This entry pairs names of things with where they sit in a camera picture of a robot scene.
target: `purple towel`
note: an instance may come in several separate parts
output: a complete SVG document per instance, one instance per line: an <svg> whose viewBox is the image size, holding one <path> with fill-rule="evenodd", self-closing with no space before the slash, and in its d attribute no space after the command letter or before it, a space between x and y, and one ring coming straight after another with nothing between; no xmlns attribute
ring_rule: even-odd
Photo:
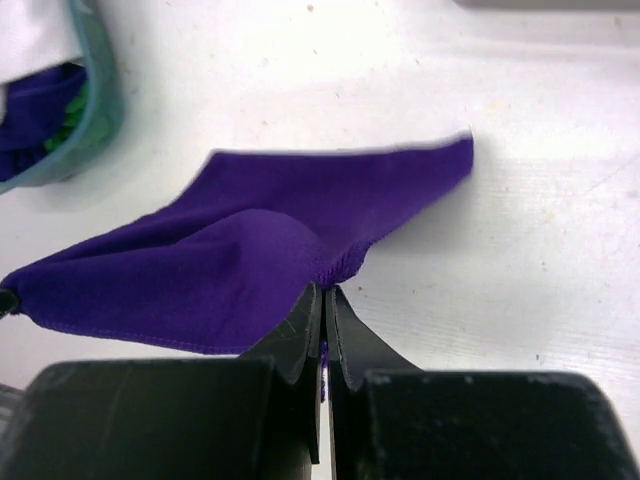
<svg viewBox="0 0 640 480"><path fill-rule="evenodd" d="M42 327L241 352L308 283L355 275L373 243L454 188L472 159L470 137L360 155L218 153L168 207L17 270L2 287Z"/></svg>
<svg viewBox="0 0 640 480"><path fill-rule="evenodd" d="M84 67L66 63L7 86L7 113L0 124L0 181L47 155L44 141L62 126L67 105L86 80Z"/></svg>

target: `microfiber towel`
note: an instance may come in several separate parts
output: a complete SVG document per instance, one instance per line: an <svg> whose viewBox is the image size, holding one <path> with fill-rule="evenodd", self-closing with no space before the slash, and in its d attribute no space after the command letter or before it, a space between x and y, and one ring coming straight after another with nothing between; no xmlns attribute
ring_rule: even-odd
<svg viewBox="0 0 640 480"><path fill-rule="evenodd" d="M217 153L169 206L1 286L21 298L14 313L42 327L239 353L307 284L355 275L369 247L453 189L472 158L470 137L367 154Z"/></svg>
<svg viewBox="0 0 640 480"><path fill-rule="evenodd" d="M84 67L66 63L7 85L7 112L0 123L0 181L47 155L45 141L63 126L67 106L86 81Z"/></svg>

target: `purple fabric in bin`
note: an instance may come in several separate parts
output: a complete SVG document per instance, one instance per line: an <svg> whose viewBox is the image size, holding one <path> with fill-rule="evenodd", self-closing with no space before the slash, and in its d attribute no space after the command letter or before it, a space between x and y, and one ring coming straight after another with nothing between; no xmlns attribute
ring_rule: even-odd
<svg viewBox="0 0 640 480"><path fill-rule="evenodd" d="M218 153L168 207L17 270L2 287L54 330L241 352L308 283L355 275L369 247L454 188L472 158L470 137L361 155Z"/></svg>
<svg viewBox="0 0 640 480"><path fill-rule="evenodd" d="M67 105L86 80L84 67L66 63L7 86L7 112L0 124L0 181L47 155L43 142L62 126Z"/></svg>

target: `green fabric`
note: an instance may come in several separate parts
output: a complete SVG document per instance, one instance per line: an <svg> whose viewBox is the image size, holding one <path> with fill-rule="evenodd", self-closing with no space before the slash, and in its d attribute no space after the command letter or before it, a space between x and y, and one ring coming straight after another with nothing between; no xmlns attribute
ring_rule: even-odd
<svg viewBox="0 0 640 480"><path fill-rule="evenodd" d="M52 137L45 140L44 148L47 153L53 152L63 144L76 129L80 120L82 120L82 115L84 115L84 110L87 106L87 99L89 97L88 93L89 84L88 82L85 82L78 94L67 105L67 108L65 108L65 119L62 126L53 134Z"/></svg>

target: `white surface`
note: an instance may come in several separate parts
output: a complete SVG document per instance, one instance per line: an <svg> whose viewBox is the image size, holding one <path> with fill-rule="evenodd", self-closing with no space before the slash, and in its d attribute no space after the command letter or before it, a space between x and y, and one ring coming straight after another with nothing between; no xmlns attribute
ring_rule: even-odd
<svg viewBox="0 0 640 480"><path fill-rule="evenodd" d="M472 178L375 246L347 295L424 368L589 375L639 451L640 16L312 3L104 1L124 131L81 177L0 198L0 273L168 203L215 148L470 125ZM17 387L58 360L178 354L0 322L0 382Z"/></svg>
<svg viewBox="0 0 640 480"><path fill-rule="evenodd" d="M82 56L67 2L0 0L0 84Z"/></svg>

